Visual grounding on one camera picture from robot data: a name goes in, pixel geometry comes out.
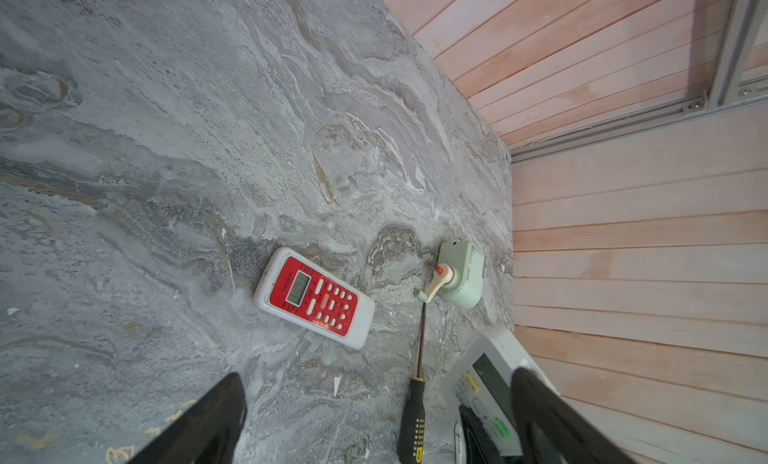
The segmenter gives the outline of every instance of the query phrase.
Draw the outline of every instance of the red and white remote control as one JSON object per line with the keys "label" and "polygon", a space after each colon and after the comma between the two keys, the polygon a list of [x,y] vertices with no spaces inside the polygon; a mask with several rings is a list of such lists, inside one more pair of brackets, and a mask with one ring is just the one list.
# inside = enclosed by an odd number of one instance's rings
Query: red and white remote control
{"label": "red and white remote control", "polygon": [[366,343],[376,309],[369,296],[288,247],[276,250],[266,265],[254,302],[353,349]]}

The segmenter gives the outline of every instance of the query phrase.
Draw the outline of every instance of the white electronic device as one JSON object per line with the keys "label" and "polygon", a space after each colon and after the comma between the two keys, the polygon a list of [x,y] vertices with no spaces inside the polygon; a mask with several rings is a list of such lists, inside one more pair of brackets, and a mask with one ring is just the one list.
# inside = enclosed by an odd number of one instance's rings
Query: white electronic device
{"label": "white electronic device", "polygon": [[442,379],[443,395],[458,408],[463,404],[475,412],[502,456],[521,456],[522,446],[514,430],[511,390],[512,373],[524,367],[552,392],[541,369],[502,324],[484,330]]}
{"label": "white electronic device", "polygon": [[262,310],[360,349],[376,304],[369,296],[288,247],[275,251],[256,287]]}

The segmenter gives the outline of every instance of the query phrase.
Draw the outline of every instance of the screwdriver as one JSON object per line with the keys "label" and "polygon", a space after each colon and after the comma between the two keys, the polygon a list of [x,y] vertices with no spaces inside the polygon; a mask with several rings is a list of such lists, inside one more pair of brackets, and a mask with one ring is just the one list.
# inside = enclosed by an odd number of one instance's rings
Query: screwdriver
{"label": "screwdriver", "polygon": [[427,304],[422,304],[422,334],[418,341],[418,364],[416,378],[408,387],[406,405],[402,410],[400,436],[397,440],[397,455],[401,464],[419,464],[424,453],[424,379],[422,379],[422,353],[424,352],[424,331],[427,323]]}

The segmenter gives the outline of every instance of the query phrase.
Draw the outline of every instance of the yellow button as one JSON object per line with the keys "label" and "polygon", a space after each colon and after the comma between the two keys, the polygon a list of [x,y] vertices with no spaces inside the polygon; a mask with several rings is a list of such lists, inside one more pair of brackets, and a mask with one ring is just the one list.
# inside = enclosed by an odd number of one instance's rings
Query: yellow button
{"label": "yellow button", "polygon": [[467,372],[464,375],[464,379],[469,382],[469,386],[472,387],[472,390],[475,391],[475,394],[480,393],[480,386],[478,386],[478,382],[475,380],[475,377],[472,375],[472,373]]}

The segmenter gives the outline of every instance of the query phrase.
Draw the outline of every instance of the metal profile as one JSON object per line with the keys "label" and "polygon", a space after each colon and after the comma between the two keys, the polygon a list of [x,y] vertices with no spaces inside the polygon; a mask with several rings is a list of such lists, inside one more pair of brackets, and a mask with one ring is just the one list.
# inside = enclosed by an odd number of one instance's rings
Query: metal profile
{"label": "metal profile", "polygon": [[511,149],[512,163],[520,163],[550,153],[568,151],[591,143],[607,141],[768,99],[768,76],[740,83],[744,64],[752,51],[757,30],[767,10],[768,0],[731,1],[724,37],[715,59],[712,83],[702,97],[678,100],[608,121],[591,123],[579,129]]}

